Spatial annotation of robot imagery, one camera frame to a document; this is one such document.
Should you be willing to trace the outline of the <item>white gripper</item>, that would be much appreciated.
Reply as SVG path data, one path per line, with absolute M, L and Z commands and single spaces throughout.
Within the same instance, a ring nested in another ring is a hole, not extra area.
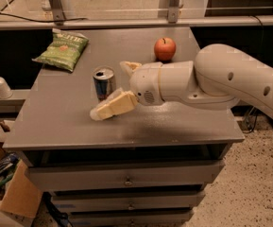
M 115 90 L 91 109 L 92 120 L 100 121 L 133 111 L 138 104 L 157 106 L 177 101 L 186 104 L 196 89 L 192 61 L 141 65 L 134 61 L 121 61 L 120 67 L 129 77 L 131 91 Z

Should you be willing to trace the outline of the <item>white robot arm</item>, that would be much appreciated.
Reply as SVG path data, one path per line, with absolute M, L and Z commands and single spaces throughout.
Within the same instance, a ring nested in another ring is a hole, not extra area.
M 179 102 L 205 110 L 225 110 L 244 101 L 273 119 L 273 68 L 225 44 L 210 44 L 192 61 L 122 61 L 130 89 L 111 93 L 90 111 L 104 120 L 145 106 Z

